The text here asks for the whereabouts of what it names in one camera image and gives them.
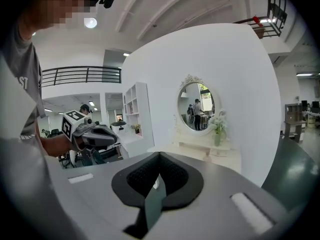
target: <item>person's arm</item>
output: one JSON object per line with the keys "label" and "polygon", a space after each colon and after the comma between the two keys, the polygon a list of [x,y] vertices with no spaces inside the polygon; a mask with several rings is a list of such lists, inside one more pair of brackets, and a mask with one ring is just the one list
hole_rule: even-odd
{"label": "person's arm", "polygon": [[65,154],[67,151],[72,150],[73,146],[67,137],[62,134],[53,138],[43,138],[40,136],[38,122],[35,122],[36,134],[40,138],[41,144],[47,154],[51,157],[58,157]]}
{"label": "person's arm", "polygon": [[197,105],[199,106],[199,111],[204,113],[204,111],[201,109],[202,107],[201,107],[200,103],[198,103]]}

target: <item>gray t-shirt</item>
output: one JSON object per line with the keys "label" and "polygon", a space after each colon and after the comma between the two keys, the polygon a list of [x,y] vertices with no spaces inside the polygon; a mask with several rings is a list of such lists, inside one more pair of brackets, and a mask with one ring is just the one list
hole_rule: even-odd
{"label": "gray t-shirt", "polygon": [[4,59],[18,83],[36,102],[36,108],[32,111],[20,139],[27,144],[44,150],[39,137],[36,134],[37,117],[45,117],[45,108],[41,98],[42,71],[36,54],[36,49],[30,40],[23,40],[16,24],[8,35],[2,52]]}
{"label": "gray t-shirt", "polygon": [[202,109],[200,102],[198,104],[194,104],[194,115],[195,116],[200,116],[201,112],[200,110]]}

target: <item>red object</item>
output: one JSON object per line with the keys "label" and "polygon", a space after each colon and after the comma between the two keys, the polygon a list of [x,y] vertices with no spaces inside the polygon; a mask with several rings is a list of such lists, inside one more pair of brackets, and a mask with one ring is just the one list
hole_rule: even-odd
{"label": "red object", "polygon": [[263,24],[260,23],[260,19],[258,19],[257,16],[254,16],[252,19],[254,20],[255,23],[258,24],[259,27],[263,27],[264,26]]}

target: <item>window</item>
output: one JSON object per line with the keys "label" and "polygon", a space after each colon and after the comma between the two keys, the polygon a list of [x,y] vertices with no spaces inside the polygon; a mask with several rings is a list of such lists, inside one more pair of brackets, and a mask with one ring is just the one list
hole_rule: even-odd
{"label": "window", "polygon": [[202,103],[203,111],[211,111],[213,100],[214,100],[211,95],[211,92],[202,83],[199,83],[199,89],[201,94],[201,103]]}

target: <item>computer monitor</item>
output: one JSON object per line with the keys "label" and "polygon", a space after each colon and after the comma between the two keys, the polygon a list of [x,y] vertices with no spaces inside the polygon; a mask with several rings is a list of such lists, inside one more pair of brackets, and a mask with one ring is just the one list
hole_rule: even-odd
{"label": "computer monitor", "polygon": [[312,107],[313,108],[319,108],[319,101],[312,101]]}
{"label": "computer monitor", "polygon": [[302,111],[307,111],[308,110],[308,101],[301,100],[301,106],[302,106]]}

